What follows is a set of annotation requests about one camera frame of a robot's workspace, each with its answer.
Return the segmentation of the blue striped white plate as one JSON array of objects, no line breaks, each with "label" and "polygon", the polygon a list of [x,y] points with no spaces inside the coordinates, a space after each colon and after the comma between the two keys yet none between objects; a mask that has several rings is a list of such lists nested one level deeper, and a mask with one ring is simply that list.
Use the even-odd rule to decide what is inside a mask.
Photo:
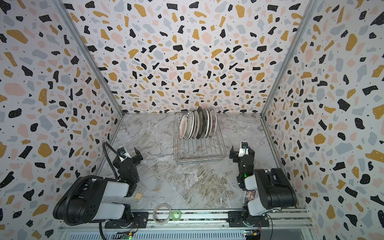
[{"label": "blue striped white plate", "polygon": [[194,110],[189,111],[187,140],[191,139],[193,136],[195,123],[196,123],[195,111]]}]

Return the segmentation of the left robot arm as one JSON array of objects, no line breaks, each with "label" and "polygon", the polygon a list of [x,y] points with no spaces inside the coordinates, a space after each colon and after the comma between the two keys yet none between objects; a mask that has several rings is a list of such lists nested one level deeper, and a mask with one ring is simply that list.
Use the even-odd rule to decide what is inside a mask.
[{"label": "left robot arm", "polygon": [[89,175],[79,177],[59,200],[53,210],[53,217],[68,226],[87,223],[116,221],[128,226],[134,220],[128,204],[106,203],[105,198],[129,198],[134,194],[140,177],[137,165],[143,160],[140,151],[131,157],[123,147],[118,149],[111,166],[118,171],[118,178],[103,178]]}]

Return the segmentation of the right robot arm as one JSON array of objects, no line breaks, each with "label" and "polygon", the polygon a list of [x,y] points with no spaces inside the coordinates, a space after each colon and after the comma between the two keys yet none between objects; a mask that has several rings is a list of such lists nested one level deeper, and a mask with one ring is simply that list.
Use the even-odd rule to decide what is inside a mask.
[{"label": "right robot arm", "polygon": [[242,142],[238,151],[230,150],[229,158],[238,164],[239,188],[246,192],[246,196],[256,192],[256,197],[246,200],[240,212],[229,212],[231,227],[268,227],[268,213],[297,205],[296,193],[284,171],[280,168],[255,169],[255,155],[247,142]]}]

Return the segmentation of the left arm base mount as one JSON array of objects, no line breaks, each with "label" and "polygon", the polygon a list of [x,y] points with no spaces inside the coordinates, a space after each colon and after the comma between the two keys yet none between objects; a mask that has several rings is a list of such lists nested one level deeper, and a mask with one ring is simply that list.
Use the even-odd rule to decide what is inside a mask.
[{"label": "left arm base mount", "polygon": [[136,230],[145,229],[149,219],[149,212],[132,212],[119,220],[110,220],[105,223],[105,229]]}]

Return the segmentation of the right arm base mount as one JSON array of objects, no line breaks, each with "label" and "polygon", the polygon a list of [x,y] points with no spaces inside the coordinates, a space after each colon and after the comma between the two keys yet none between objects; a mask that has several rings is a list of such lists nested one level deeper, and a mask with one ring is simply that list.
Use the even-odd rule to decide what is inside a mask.
[{"label": "right arm base mount", "polygon": [[227,222],[230,228],[242,227],[269,227],[270,223],[266,216],[251,216],[244,211],[229,211]]}]

